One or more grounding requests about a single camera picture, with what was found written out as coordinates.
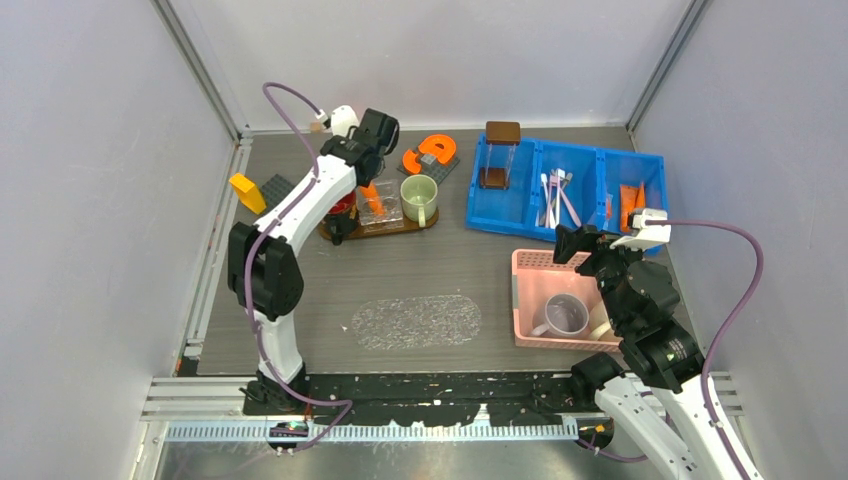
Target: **yellow block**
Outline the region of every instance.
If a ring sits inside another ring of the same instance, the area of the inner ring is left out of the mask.
[[[239,196],[242,205],[249,208],[253,213],[262,213],[265,210],[265,199],[262,198],[262,192],[259,187],[244,175],[237,173],[230,177],[230,185]]]

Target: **white mug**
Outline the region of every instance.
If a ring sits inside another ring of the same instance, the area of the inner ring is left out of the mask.
[[[541,325],[530,332],[532,337],[549,333],[555,337],[598,340],[610,330],[609,322],[594,330],[589,329],[589,310],[586,305],[570,293],[552,296],[543,307],[544,318]]]

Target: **white toothbrush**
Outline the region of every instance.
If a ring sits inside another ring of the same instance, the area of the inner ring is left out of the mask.
[[[565,195],[565,187],[567,187],[568,184],[571,183],[571,178],[572,178],[571,172],[569,172],[566,175],[565,170],[560,168],[560,169],[557,169],[557,176],[560,178],[560,182],[559,182],[559,184],[561,186],[561,188],[559,189],[560,198],[562,198],[563,203],[565,203],[565,208],[568,209],[568,215],[571,217],[571,221],[574,222],[574,225],[577,228],[580,228],[581,225],[582,225],[581,222],[580,222],[580,217],[577,215],[577,212],[574,210],[574,205],[571,204],[571,201],[568,200],[568,197]]]
[[[545,175],[544,172],[542,172],[541,180],[542,190],[545,191],[545,213],[543,214],[543,218],[539,223],[540,226],[550,227],[550,222],[553,220],[551,212],[551,192],[548,190],[548,176]]]
[[[559,219],[561,218],[559,216],[559,194],[562,192],[562,177],[559,176],[559,172],[561,172],[561,170],[551,170],[551,183],[556,187],[556,190],[551,192],[551,196],[553,197],[552,201],[556,203],[556,213],[554,214],[554,224],[552,225],[552,228],[559,225]]]

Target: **green mug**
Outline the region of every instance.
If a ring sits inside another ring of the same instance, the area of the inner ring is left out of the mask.
[[[427,175],[412,175],[400,185],[403,214],[424,228],[427,220],[436,213],[436,196],[439,186]]]

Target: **white ruler strip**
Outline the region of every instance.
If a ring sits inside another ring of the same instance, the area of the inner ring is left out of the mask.
[[[512,440],[576,440],[577,421],[571,417],[562,417],[560,425],[530,425],[493,427],[487,419],[475,420],[465,426],[424,427],[413,424],[401,427],[390,424],[379,427],[340,425],[334,427],[321,438],[321,442],[463,442],[463,441],[512,441]],[[171,422],[168,427],[168,442],[256,442],[273,440],[284,442],[289,439],[269,437],[271,427],[277,420],[236,420],[236,421],[182,421]],[[325,428],[310,422],[309,436],[304,439],[292,438],[292,442],[314,438]]]

